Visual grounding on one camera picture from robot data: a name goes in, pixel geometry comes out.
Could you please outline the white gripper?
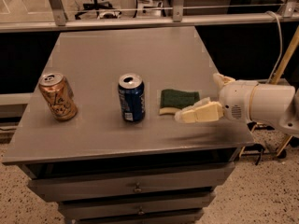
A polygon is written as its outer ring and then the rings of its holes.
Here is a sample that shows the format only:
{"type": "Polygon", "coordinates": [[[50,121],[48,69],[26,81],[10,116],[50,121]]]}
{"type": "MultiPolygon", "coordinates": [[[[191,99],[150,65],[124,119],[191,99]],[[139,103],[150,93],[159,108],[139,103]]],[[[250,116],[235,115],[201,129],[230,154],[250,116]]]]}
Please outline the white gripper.
{"type": "Polygon", "coordinates": [[[249,123],[249,105],[257,81],[237,80],[220,73],[213,74],[219,92],[219,101],[204,98],[194,105],[187,106],[175,114],[180,123],[211,122],[226,117],[229,120],[249,123]]]}

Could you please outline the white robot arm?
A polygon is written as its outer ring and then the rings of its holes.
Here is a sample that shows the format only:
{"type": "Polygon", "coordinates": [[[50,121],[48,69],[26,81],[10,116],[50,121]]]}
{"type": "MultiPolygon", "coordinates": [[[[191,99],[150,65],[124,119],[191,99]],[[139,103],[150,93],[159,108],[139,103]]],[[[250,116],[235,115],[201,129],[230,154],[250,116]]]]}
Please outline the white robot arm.
{"type": "Polygon", "coordinates": [[[272,128],[299,137],[299,98],[290,85],[263,84],[256,80],[235,80],[219,73],[213,75],[219,88],[219,99],[204,98],[175,114],[180,123],[229,120],[261,122],[272,128]]]}

